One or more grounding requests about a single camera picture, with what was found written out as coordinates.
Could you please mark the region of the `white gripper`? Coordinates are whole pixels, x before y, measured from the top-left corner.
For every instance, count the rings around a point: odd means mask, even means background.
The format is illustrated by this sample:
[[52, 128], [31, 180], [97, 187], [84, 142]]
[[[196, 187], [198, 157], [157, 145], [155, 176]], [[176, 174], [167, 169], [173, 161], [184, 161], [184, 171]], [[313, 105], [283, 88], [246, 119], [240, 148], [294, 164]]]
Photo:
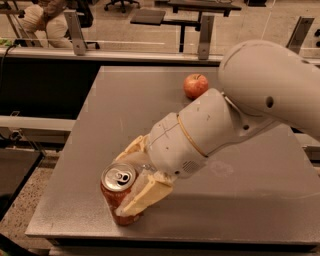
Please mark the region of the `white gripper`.
[[135, 216], [173, 191], [174, 178], [189, 178], [205, 166], [207, 158], [186, 137], [178, 115], [170, 113], [156, 123], [149, 135], [140, 135], [115, 160], [133, 153], [147, 154], [159, 171], [144, 169], [124, 197], [115, 214]]

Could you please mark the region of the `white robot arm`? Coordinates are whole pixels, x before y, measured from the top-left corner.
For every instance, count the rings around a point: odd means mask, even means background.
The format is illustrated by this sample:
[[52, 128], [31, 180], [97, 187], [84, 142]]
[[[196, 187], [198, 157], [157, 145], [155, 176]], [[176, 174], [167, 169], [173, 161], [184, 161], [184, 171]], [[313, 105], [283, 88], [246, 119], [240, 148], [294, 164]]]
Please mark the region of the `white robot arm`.
[[120, 159], [145, 153], [144, 170], [117, 207], [135, 216], [162, 200], [174, 181], [202, 168], [206, 158], [280, 123], [320, 138], [320, 69], [295, 52], [269, 41], [234, 46], [218, 68], [221, 88], [210, 89], [179, 113], [170, 113], [140, 136]]

